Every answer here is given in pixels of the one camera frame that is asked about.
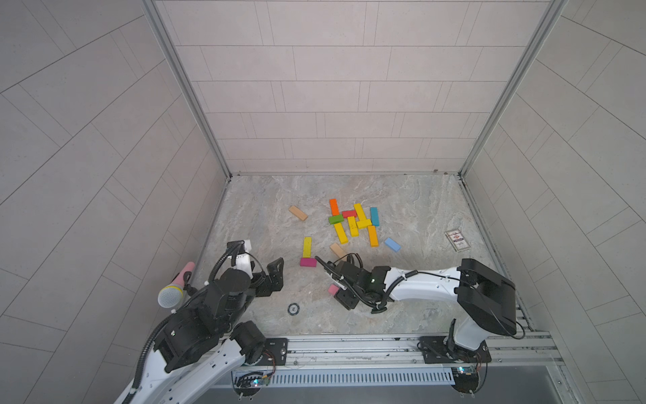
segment orange block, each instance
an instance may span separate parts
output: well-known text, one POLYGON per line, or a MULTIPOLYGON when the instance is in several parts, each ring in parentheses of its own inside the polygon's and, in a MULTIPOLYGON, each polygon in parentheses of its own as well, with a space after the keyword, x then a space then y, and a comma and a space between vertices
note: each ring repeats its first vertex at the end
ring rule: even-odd
POLYGON ((337 200, 336 199, 330 199, 329 200, 329 206, 332 209, 332 216, 340 215, 339 206, 337 205, 337 200))

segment ventilation grille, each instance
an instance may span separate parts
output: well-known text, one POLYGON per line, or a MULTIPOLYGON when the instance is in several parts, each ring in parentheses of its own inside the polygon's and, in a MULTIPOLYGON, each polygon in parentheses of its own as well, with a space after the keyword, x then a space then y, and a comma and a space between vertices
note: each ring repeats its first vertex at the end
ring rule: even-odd
MULTIPOLYGON (((235 381, 245 372, 235 373, 235 381)), ((453 385, 451 368, 277 370, 268 387, 453 385)))

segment green block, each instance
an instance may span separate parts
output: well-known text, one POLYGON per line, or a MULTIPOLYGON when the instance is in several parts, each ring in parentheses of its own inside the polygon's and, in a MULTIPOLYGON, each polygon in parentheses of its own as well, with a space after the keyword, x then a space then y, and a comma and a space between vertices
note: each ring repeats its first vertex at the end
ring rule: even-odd
POLYGON ((336 215, 336 216, 330 216, 328 220, 330 224, 337 224, 337 223, 341 223, 344 219, 343 219, 343 215, 336 215))

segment red block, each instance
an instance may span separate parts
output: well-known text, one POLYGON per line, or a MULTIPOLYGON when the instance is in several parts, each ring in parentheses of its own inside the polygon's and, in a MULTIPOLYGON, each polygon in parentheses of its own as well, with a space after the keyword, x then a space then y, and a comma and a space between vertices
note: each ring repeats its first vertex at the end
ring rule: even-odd
POLYGON ((315 267, 317 265, 317 259, 316 258, 301 258, 300 259, 300 265, 301 266, 311 266, 315 267))

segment pink block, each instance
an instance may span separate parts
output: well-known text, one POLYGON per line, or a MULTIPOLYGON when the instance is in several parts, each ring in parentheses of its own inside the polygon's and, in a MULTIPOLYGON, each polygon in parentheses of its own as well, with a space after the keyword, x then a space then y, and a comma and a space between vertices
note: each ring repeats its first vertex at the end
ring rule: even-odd
POLYGON ((335 284, 331 284, 328 288, 328 293, 331 294, 332 296, 336 295, 338 291, 339 291, 339 287, 335 284))
POLYGON ((315 267, 317 265, 317 259, 316 258, 301 258, 300 259, 300 265, 301 266, 315 267))

